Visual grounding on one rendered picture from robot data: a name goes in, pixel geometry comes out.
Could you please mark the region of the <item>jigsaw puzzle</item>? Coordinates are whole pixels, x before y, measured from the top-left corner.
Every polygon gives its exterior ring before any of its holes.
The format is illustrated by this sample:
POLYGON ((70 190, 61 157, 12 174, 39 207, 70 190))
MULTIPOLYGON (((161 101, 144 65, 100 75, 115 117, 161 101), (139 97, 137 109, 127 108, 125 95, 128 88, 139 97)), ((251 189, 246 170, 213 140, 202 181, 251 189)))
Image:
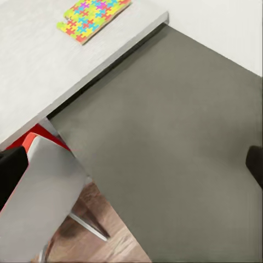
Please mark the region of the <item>jigsaw puzzle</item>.
POLYGON ((64 19, 71 21, 57 23, 57 28, 84 44, 129 3, 130 0, 80 0, 64 13, 64 19))

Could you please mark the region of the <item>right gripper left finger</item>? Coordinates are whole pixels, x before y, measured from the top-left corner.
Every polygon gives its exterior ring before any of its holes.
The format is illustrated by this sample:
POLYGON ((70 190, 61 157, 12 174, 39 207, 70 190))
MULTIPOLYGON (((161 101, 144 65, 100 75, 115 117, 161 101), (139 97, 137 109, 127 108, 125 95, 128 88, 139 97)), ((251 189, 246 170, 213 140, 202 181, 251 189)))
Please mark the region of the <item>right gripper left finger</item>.
POLYGON ((27 168, 25 147, 19 146, 0 152, 0 211, 27 168))

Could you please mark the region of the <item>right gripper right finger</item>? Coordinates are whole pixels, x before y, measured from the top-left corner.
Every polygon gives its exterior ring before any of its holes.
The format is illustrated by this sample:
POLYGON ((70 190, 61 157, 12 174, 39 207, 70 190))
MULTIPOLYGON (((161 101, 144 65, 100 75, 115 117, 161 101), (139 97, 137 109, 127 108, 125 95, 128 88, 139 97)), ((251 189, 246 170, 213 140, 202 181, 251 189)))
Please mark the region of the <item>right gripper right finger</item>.
POLYGON ((250 146, 245 164, 263 190, 263 148, 250 146))

